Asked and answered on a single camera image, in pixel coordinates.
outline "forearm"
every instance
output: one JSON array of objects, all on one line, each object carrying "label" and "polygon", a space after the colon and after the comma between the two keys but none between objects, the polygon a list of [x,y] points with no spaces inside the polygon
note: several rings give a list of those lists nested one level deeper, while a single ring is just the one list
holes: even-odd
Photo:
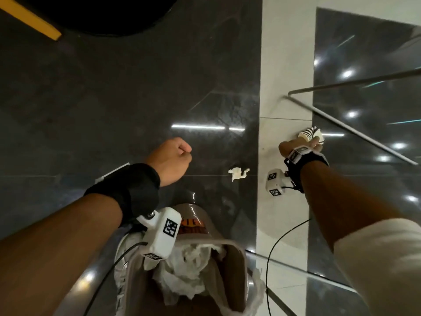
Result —
[{"label": "forearm", "polygon": [[338,239],[352,232],[384,219],[401,217],[392,206],[322,162],[304,165],[301,182],[309,207],[332,250]]},{"label": "forearm", "polygon": [[90,194],[0,241],[3,314],[51,315],[121,219],[114,199]]}]

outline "white marble floor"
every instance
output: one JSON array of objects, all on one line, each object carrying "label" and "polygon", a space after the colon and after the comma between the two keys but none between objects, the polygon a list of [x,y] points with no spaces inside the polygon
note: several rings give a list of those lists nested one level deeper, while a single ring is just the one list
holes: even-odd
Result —
[{"label": "white marble floor", "polygon": [[[285,169],[278,144],[312,123],[311,112],[279,98],[290,90],[313,86],[317,7],[421,24],[421,0],[263,0],[256,243],[257,252],[265,256],[282,234],[309,217],[303,194],[290,191],[272,197],[265,190],[265,182],[270,169]],[[297,98],[312,103],[311,93]],[[285,237],[272,257],[307,269],[307,238],[305,224]],[[266,263],[257,266],[264,278]],[[270,266],[268,286],[299,316],[310,308],[306,307],[306,284],[305,277]],[[266,301],[258,314],[269,314]],[[271,314],[284,315],[273,302]]]}]

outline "marble surface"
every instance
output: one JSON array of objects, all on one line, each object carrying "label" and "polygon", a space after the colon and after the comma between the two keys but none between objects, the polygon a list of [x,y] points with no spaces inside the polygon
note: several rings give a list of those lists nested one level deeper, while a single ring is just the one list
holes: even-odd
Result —
[{"label": "marble surface", "polygon": [[[379,18],[319,8],[317,10],[314,84],[330,84],[418,68],[421,29]],[[381,143],[417,161],[421,123],[420,78],[350,86],[313,93],[313,105]],[[421,223],[418,198],[421,171],[325,119],[313,115],[313,125],[327,137],[323,153],[331,166],[370,193],[393,204],[404,217]],[[309,224],[308,270],[347,283],[315,221]],[[368,315],[353,293],[317,281],[307,283],[307,315]]]},{"label": "marble surface", "polygon": [[[63,31],[58,42],[0,12],[0,237],[181,136],[193,161],[161,204],[194,197],[225,237],[255,250],[261,2],[178,0],[144,33]],[[247,178],[231,182],[234,166],[250,168]],[[88,268],[92,285],[72,290],[56,315],[81,314],[121,233]],[[114,313],[115,290],[107,280],[92,315]]]}]

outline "metal handrail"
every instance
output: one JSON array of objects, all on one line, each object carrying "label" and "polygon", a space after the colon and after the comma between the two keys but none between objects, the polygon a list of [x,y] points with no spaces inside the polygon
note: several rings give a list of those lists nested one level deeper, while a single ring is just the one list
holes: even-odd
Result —
[{"label": "metal handrail", "polygon": [[329,89],[329,88],[339,88],[341,86],[346,86],[346,85],[360,85],[360,84],[366,84],[366,83],[390,81],[390,80],[393,80],[393,79],[403,79],[403,78],[406,78],[406,77],[414,77],[414,76],[418,76],[418,75],[421,75],[421,68],[416,68],[416,69],[404,71],[404,72],[382,75],[382,76],[379,76],[379,77],[371,77],[371,78],[368,78],[368,79],[356,79],[356,80],[352,80],[352,81],[346,81],[346,82],[340,82],[340,83],[334,83],[334,84],[317,85],[317,86],[313,86],[311,88],[301,88],[301,89],[298,89],[298,90],[289,91],[288,96],[291,96],[293,94],[317,91],[317,90],[326,90],[326,89]]}]

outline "sleeve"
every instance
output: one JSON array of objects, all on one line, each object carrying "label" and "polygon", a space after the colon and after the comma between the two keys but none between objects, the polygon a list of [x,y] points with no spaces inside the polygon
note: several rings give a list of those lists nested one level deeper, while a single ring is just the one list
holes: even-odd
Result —
[{"label": "sleeve", "polygon": [[421,227],[388,219],[334,244],[339,269],[375,316],[421,315]]}]

